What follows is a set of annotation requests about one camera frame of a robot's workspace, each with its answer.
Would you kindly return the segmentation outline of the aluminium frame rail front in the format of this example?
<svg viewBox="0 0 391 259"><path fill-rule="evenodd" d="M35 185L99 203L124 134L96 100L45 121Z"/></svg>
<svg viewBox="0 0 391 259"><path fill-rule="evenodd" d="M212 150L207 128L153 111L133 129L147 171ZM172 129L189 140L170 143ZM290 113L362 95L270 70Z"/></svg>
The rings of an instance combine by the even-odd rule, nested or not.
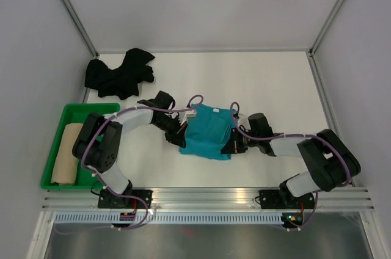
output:
<svg viewBox="0 0 391 259"><path fill-rule="evenodd" d="M153 188L152 208L165 212L244 211L261 209L255 202L259 188ZM98 197L87 190L46 191L42 210L93 211ZM363 187L345 187L318 194L320 212L373 211L370 194Z"/></svg>

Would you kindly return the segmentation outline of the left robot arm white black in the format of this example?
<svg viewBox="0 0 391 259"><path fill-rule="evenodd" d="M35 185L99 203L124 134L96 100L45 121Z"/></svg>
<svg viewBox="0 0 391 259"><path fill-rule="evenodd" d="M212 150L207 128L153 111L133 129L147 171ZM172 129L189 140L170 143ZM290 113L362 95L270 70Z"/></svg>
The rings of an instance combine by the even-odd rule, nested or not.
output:
<svg viewBox="0 0 391 259"><path fill-rule="evenodd" d="M166 141L185 147L187 122L182 120L175 100L163 91L149 100L109 115L90 113L76 138L72 154L102 184L98 192L99 209L146 209L152 201L151 190L135 190L119 167L121 138L140 126L154 125L164 132Z"/></svg>

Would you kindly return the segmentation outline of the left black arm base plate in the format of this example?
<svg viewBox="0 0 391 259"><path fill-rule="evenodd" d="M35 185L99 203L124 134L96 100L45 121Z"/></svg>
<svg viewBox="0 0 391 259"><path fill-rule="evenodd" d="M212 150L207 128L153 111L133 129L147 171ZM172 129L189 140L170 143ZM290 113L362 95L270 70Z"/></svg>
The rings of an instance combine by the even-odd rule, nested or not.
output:
<svg viewBox="0 0 391 259"><path fill-rule="evenodd" d="M97 207L99 209L145 209L145 205L150 207L152 202L152 190L146 189L132 189L126 190L123 195L132 195L137 199L129 197L119 197L110 193L107 189L102 189L99 193Z"/></svg>

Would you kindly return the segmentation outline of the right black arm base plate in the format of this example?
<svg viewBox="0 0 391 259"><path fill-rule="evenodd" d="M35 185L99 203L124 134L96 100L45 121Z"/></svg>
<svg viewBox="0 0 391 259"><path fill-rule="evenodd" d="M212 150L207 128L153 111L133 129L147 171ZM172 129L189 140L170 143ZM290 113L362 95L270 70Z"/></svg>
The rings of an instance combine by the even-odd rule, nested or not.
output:
<svg viewBox="0 0 391 259"><path fill-rule="evenodd" d="M264 189L258 192L258 201L264 210L312 210L315 206L315 198L311 193L300 197L282 197L278 189Z"/></svg>

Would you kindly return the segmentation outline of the teal t-shirt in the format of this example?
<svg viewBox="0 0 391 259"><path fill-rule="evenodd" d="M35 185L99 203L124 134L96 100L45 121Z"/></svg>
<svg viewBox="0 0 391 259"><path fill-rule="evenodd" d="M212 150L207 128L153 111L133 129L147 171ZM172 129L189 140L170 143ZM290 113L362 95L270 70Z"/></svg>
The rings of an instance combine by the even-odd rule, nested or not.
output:
<svg viewBox="0 0 391 259"><path fill-rule="evenodd" d="M230 153L221 152L235 126L230 111L204 104L195 111L196 116L188 121L185 131L186 146L179 152L219 161L231 159Z"/></svg>

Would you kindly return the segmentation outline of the left aluminium corner post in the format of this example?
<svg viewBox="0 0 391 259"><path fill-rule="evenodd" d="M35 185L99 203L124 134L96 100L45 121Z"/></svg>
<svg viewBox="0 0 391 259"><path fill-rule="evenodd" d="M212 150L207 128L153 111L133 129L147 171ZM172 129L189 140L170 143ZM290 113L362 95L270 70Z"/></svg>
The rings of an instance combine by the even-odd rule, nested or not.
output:
<svg viewBox="0 0 391 259"><path fill-rule="evenodd" d="M86 48L88 49L89 53L92 55L93 58L97 58L99 56L99 53L97 49L94 47L94 44L92 43L79 15L77 14L77 11L75 7L73 6L71 0L59 0L61 4L63 5L66 13L70 17L75 29L77 30L81 40L85 44Z"/></svg>

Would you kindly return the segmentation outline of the rolled beige t-shirt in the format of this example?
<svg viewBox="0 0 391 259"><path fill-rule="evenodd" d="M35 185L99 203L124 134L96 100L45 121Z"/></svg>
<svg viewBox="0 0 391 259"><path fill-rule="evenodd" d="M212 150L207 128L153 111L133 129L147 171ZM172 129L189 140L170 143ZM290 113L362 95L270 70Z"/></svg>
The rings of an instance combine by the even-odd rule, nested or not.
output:
<svg viewBox="0 0 391 259"><path fill-rule="evenodd" d="M51 182L59 185L74 185L76 181L78 159L72 149L82 128L82 123L70 123L64 132L54 162Z"/></svg>

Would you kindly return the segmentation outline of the black t-shirt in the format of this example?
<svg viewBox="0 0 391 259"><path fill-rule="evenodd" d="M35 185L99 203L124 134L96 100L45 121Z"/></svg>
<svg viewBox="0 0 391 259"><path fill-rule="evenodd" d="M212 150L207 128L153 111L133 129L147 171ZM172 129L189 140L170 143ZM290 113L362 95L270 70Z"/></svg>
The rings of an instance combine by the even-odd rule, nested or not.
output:
<svg viewBox="0 0 391 259"><path fill-rule="evenodd" d="M100 98L117 96L125 100L139 96L139 84L152 83L155 80L149 63L155 56L139 48L132 48L125 53L122 64L110 69L102 60L92 59L87 65L84 87L96 90Z"/></svg>

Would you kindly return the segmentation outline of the aluminium corner post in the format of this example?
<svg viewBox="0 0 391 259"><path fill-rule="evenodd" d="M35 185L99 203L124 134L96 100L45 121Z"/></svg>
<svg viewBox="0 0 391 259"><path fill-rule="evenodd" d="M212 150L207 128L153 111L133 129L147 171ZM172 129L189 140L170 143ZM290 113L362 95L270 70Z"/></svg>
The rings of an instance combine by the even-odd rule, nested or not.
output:
<svg viewBox="0 0 391 259"><path fill-rule="evenodd" d="M75 29L77 30L81 40L85 44L86 48L88 49L89 53L92 55L93 58L97 58L99 56L99 53L97 49L94 47L94 44L92 43L79 15L77 14L77 11L75 7L73 6L71 0L59 0L61 4L63 5L66 13L70 17Z"/></svg>
<svg viewBox="0 0 391 259"><path fill-rule="evenodd" d="M318 48L320 47L320 44L323 42L328 30L332 26L334 20L336 19L338 13L341 11L341 9L344 6L344 3L346 0L336 0L334 5L331 8L331 11L327 15L327 18L325 22L323 23L318 35L315 38L315 41L311 45L311 47L308 50L308 55L313 57Z"/></svg>

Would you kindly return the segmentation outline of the green plastic tray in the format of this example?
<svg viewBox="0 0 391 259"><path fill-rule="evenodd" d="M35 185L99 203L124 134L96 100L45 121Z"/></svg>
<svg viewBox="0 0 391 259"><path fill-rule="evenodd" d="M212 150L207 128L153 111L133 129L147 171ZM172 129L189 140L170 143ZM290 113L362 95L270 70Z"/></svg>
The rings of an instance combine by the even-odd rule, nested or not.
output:
<svg viewBox="0 0 391 259"><path fill-rule="evenodd" d="M67 104L64 107L59 125L54 137L53 145L46 162L41 180L41 188L44 190L66 190L66 189L101 189L102 185L92 176L88 170L77 167L76 181L73 185L59 185L51 182L56 156L59 151L61 138L65 127L71 123L84 123L87 116L92 112L99 114L112 114L120 110L118 103L81 103Z"/></svg>

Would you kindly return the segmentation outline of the right aluminium corner post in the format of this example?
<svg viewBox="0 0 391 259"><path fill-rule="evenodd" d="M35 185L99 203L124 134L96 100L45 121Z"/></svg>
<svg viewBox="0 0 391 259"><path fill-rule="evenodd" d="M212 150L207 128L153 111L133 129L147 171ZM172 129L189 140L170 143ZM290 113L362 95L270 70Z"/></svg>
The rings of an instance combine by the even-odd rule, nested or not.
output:
<svg viewBox="0 0 391 259"><path fill-rule="evenodd" d="M318 35L315 38L315 41L311 45L311 47L308 50L308 55L313 57L318 48L320 47L320 44L323 42L328 30L332 26L334 20L336 19L338 13L341 11L341 9L344 6L344 3L346 0L336 0L334 5L331 8L331 11L327 15L327 18L325 22L323 23Z"/></svg>

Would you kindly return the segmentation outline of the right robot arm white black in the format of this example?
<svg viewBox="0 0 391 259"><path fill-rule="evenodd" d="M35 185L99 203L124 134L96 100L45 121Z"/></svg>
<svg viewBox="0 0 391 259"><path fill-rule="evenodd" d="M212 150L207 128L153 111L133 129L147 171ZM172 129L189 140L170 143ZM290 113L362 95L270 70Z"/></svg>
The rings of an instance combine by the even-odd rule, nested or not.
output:
<svg viewBox="0 0 391 259"><path fill-rule="evenodd" d="M306 166L305 172L281 182L277 190L261 190L263 209L313 208L314 194L349 184L361 171L357 158L331 129L315 135L275 133L262 113L250 115L248 122L249 129L231 130L223 154L241 154L257 147L268 156L301 158Z"/></svg>

